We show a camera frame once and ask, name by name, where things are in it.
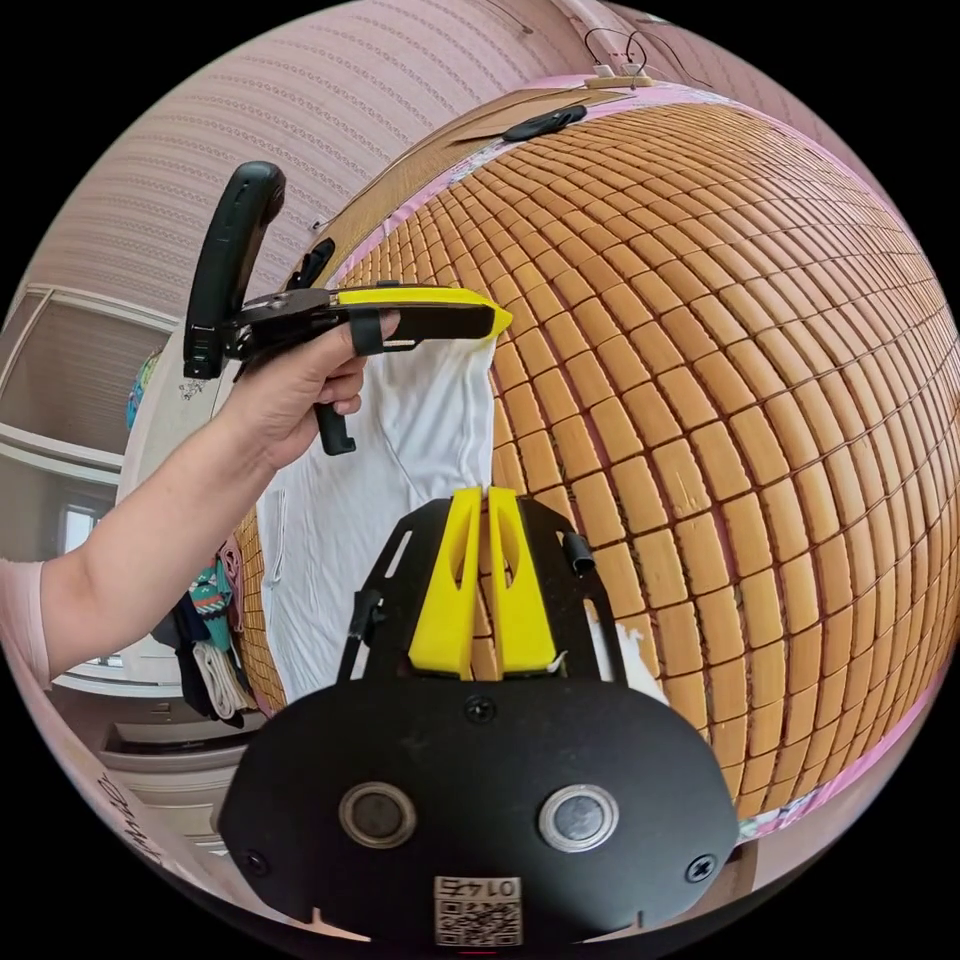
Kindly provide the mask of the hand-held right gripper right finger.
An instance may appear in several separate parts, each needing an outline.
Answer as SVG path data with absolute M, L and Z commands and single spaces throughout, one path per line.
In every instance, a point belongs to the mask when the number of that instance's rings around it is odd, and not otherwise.
M 551 671 L 557 648 L 536 565 L 536 552 L 515 491 L 487 492 L 491 614 L 498 671 L 518 679 Z

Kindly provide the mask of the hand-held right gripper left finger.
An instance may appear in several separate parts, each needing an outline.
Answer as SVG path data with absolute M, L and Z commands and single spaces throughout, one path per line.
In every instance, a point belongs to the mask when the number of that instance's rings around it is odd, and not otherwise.
M 450 499 L 433 569 L 409 647 L 415 671 L 468 680 L 478 590 L 480 487 Z

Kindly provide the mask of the person's left hand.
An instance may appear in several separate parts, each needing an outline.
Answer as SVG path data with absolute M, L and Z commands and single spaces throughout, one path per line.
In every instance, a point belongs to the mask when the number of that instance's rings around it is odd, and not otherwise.
M 350 327 L 339 325 L 244 373 L 215 421 L 230 430 L 242 454 L 277 471 L 318 435 L 315 405 L 340 415 L 359 410 L 366 363 Z

